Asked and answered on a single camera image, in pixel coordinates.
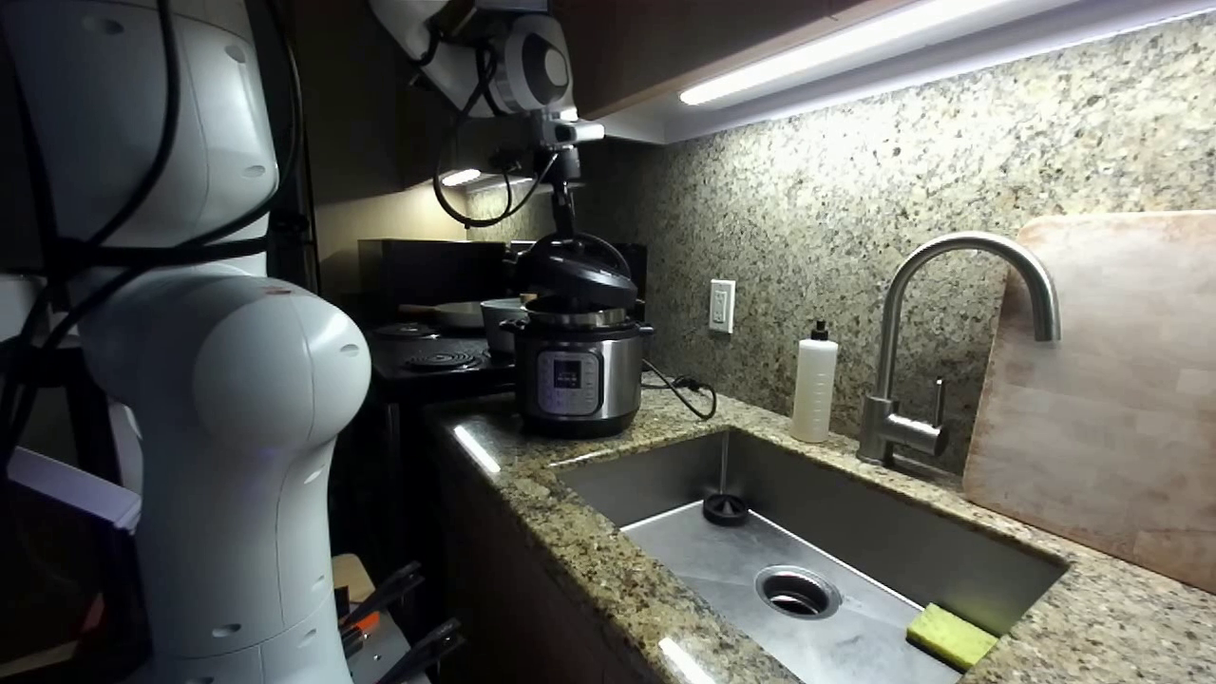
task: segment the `kitchen sink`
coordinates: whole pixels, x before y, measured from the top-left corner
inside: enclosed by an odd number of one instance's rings
[[[804,679],[959,679],[909,647],[914,615],[944,605],[1003,634],[1068,571],[748,429],[559,480]]]

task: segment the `soap bottle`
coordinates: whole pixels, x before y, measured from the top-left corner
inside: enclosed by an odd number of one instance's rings
[[[800,337],[794,410],[791,410],[791,433],[800,439],[830,438],[833,397],[835,397],[835,356],[842,356],[842,347],[830,334],[830,324],[815,318],[809,334]]]

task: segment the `faucet handle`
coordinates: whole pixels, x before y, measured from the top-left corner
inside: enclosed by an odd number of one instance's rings
[[[937,387],[939,387],[937,420],[947,424],[947,380],[939,375]]]

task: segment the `wall outlet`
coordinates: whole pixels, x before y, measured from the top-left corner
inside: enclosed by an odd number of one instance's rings
[[[734,334],[734,291],[738,285],[725,278],[710,278],[710,332]]]

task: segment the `chrome faucet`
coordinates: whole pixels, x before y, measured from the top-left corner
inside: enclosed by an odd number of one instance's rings
[[[868,396],[868,413],[864,413],[864,446],[861,446],[864,461],[885,463],[895,446],[909,446],[921,451],[944,451],[944,446],[947,446],[947,424],[944,424],[947,382],[939,382],[944,396],[939,396],[937,420],[896,413],[896,408],[895,408],[905,290],[921,267],[929,267],[937,256],[947,256],[947,249],[990,249],[990,256],[999,256],[1008,267],[1016,267],[1032,290],[1032,300],[1035,300],[1035,337],[1039,342],[1061,337],[1057,285],[1035,256],[1028,256],[1011,239],[990,237],[990,233],[953,233],[953,237],[924,244],[921,249],[914,249],[905,259],[905,267],[896,268],[896,278],[885,290],[880,375],[875,375],[875,390]]]

